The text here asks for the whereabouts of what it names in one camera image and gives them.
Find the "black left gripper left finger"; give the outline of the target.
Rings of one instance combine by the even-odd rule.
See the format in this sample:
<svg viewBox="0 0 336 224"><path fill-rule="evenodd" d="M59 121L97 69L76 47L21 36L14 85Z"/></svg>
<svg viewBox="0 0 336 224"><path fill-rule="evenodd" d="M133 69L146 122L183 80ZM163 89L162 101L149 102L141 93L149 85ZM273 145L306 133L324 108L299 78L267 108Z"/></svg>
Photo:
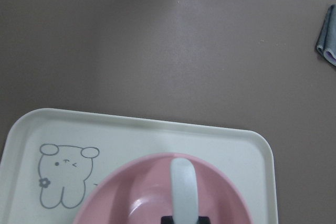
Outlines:
<svg viewBox="0 0 336 224"><path fill-rule="evenodd" d="M161 224L174 224L173 216L162 216Z"/></svg>

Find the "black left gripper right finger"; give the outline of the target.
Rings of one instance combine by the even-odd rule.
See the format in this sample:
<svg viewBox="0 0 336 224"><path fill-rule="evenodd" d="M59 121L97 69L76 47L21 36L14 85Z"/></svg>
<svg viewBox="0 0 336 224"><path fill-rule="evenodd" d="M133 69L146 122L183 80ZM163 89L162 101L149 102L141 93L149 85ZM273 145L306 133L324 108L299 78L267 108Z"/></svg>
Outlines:
<svg viewBox="0 0 336 224"><path fill-rule="evenodd" d="M197 224L211 224L211 220L208 216L199 216Z"/></svg>

